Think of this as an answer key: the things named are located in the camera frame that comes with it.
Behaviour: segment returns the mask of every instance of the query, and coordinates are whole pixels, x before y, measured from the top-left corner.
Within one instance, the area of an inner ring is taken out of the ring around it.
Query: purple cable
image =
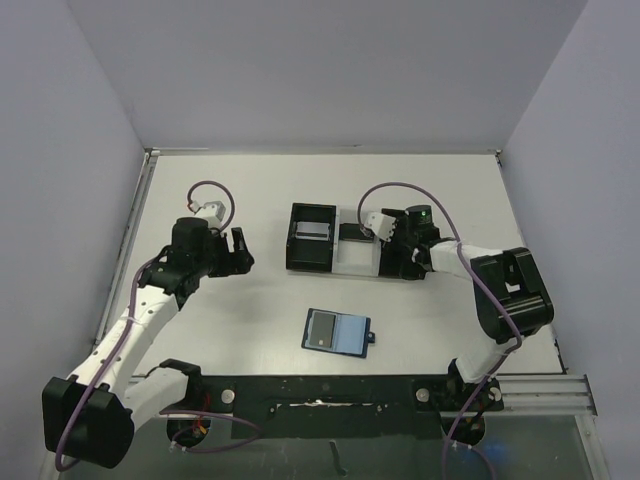
[[[231,194],[229,189],[224,185],[222,185],[221,183],[216,182],[214,180],[202,180],[198,183],[194,183],[189,189],[189,191],[187,192],[187,206],[191,205],[191,203],[193,202],[191,195],[193,195],[193,192],[195,191],[195,189],[202,185],[213,185],[214,187],[218,187],[220,190],[222,190],[224,193],[227,194],[227,197],[229,197],[231,212],[229,212],[229,218],[227,218],[227,221],[224,222],[220,227],[220,231],[222,232],[225,228],[227,228],[231,224],[231,221],[233,220],[233,217],[236,214],[236,201],[233,199],[233,195]]]
[[[80,416],[80,412],[82,411],[83,407],[87,403],[87,400],[89,400],[89,397],[93,393],[93,390],[95,389],[96,385],[98,384],[100,379],[104,376],[108,368],[111,366],[111,364],[113,363],[113,360],[116,358],[116,355],[118,355],[118,352],[126,342],[127,337],[129,336],[129,332],[131,332],[131,328],[133,327],[132,319],[135,318],[134,315],[136,311],[136,297],[137,297],[136,294],[138,289],[138,281],[140,280],[140,276],[142,275],[142,272],[144,271],[144,269],[147,268],[151,264],[151,262],[155,261],[156,259],[157,257],[149,260],[148,262],[145,262],[144,265],[142,265],[138,269],[136,274],[133,276],[133,282],[131,283],[131,293],[129,295],[129,315],[127,317],[127,323],[124,326],[124,330],[122,331],[122,334],[120,335],[120,338],[118,339],[116,344],[113,346],[113,349],[111,350],[109,355],[107,355],[107,358],[102,363],[102,366],[98,369],[96,374],[93,376],[93,378],[89,382],[89,385],[87,385],[87,387],[85,388],[84,393],[82,394],[82,396],[80,397],[80,400],[78,401],[78,404],[76,405],[76,408],[74,408],[73,412],[71,413],[71,416],[69,417],[69,421],[67,422],[67,425],[64,427],[64,430],[62,431],[62,435],[60,436],[60,440],[58,441],[58,447],[56,448],[56,460],[55,460],[56,470],[58,470],[59,472],[66,472],[67,470],[70,470],[71,468],[75,467],[79,462],[78,459],[74,459],[71,463],[64,465],[62,463],[62,456],[64,455],[63,453],[64,447],[66,446],[67,441],[69,440],[69,435],[73,430],[73,426],[75,425],[76,421],[78,420],[78,417]]]
[[[232,443],[231,445],[224,445],[222,447],[213,447],[213,448],[185,448],[185,452],[189,453],[221,453],[228,452],[229,450],[234,450],[236,448],[243,447],[251,442],[255,442],[260,435],[262,435],[262,428],[256,425],[249,420],[245,420],[244,418],[231,417],[229,415],[223,415],[221,413],[212,413],[212,412],[197,412],[195,410],[162,410],[160,415],[196,415],[198,417],[209,417],[209,418],[217,418],[220,420],[227,420],[229,422],[240,423],[242,425],[246,425],[247,427],[251,427],[255,430],[256,434],[253,437],[246,438],[244,440],[240,440],[239,442]],[[176,442],[177,438],[185,432],[188,432],[193,427],[183,428],[176,432],[176,434],[171,437],[172,442]]]
[[[434,197],[433,194],[427,192],[424,188],[420,188],[417,185],[413,185],[412,183],[405,183],[405,182],[385,182],[385,183],[380,183],[378,185],[374,185],[364,193],[364,195],[360,199],[360,202],[358,202],[358,224],[360,225],[360,229],[363,231],[366,230],[364,224],[362,223],[362,205],[364,204],[364,201],[373,192],[385,187],[404,187],[404,188],[409,188],[411,190],[415,190],[417,192],[422,193],[423,195],[426,195],[429,199],[433,201],[433,203],[435,203],[438,206],[438,208],[444,215],[444,218],[447,220],[447,223],[451,228],[451,233],[453,233],[453,237],[457,242],[456,253],[458,254],[460,263],[462,263],[462,266],[467,271],[467,273],[469,274],[473,282],[476,285],[478,285],[478,287],[484,292],[487,298],[491,301],[493,306],[496,307],[496,310],[498,310],[500,315],[502,315],[502,318],[504,319],[505,322],[507,322],[507,325],[509,325],[509,328],[513,332],[513,335],[516,339],[516,344],[513,345],[512,347],[509,347],[507,350],[505,350],[505,352],[502,354],[502,357],[500,357],[500,360],[498,360],[496,364],[489,370],[489,372],[485,374],[482,381],[478,383],[473,393],[469,396],[467,401],[464,403],[464,405],[460,409],[460,412],[458,412],[458,415],[453,420],[453,424],[451,425],[451,428],[447,433],[447,436],[444,441],[444,445],[442,447],[442,456],[441,456],[442,478],[443,480],[446,480],[447,479],[447,468],[446,468],[447,453],[449,451],[449,444],[451,443],[451,438],[453,437],[453,433],[456,431],[456,428],[458,427],[458,424],[462,420],[462,417],[464,416],[465,412],[469,409],[469,407],[471,406],[473,401],[476,399],[478,394],[482,391],[482,389],[486,385],[489,378],[498,371],[498,369],[502,366],[504,361],[507,359],[507,356],[511,352],[513,352],[514,350],[517,350],[522,346],[522,335],[520,335],[520,331],[518,330],[518,327],[516,327],[515,323],[513,322],[511,315],[509,315],[509,313],[505,310],[505,308],[500,304],[500,301],[496,298],[496,296],[493,293],[491,293],[491,290],[489,290],[489,288],[484,284],[484,282],[480,279],[480,277],[478,277],[476,272],[474,272],[473,269],[471,268],[471,265],[464,258],[464,254],[462,253],[462,239],[460,238],[458,229],[454,225],[453,220],[449,215],[449,212],[447,212],[447,210],[444,208],[444,205],[442,205],[442,203],[440,203],[440,201],[436,197]],[[485,463],[489,462],[489,460],[486,457],[484,457],[483,460],[485,460]],[[493,467],[491,467],[490,470],[491,470],[492,476],[494,476],[495,471],[493,470]]]

